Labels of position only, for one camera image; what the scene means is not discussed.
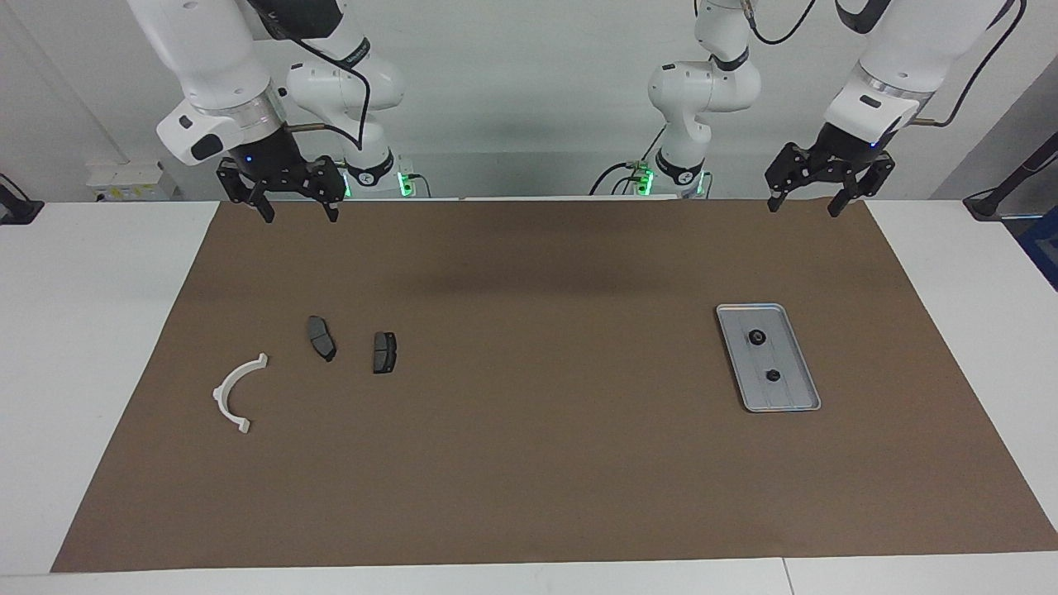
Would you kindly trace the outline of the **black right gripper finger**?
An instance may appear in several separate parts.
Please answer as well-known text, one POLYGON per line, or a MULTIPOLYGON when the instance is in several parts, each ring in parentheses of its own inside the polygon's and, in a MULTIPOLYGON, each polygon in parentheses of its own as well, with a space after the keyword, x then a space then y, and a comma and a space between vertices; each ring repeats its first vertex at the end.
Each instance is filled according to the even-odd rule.
POLYGON ((231 203, 254 208, 269 224, 274 220, 274 208, 269 203, 264 185, 248 180, 234 159, 222 159, 218 163, 217 178, 231 203))
POLYGON ((329 222, 338 222, 339 204, 344 201, 346 192, 344 174, 327 155, 321 155, 303 166, 300 194, 317 201, 324 208, 329 222))

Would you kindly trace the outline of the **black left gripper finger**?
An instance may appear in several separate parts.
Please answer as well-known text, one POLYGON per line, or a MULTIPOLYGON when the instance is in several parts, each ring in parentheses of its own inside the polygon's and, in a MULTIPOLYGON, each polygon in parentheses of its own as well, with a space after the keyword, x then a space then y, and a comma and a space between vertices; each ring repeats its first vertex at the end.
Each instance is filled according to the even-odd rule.
POLYGON ((863 197, 873 197, 883 188, 884 180, 895 169, 895 161, 887 150, 881 151, 873 161, 862 164, 844 164, 842 190, 828 204, 832 217, 838 217, 850 204, 863 197))
POLYGON ((792 191, 816 183, 820 167, 821 152, 816 147, 803 148, 786 143, 765 170, 765 181, 770 188, 767 200, 770 213, 777 213, 792 191))

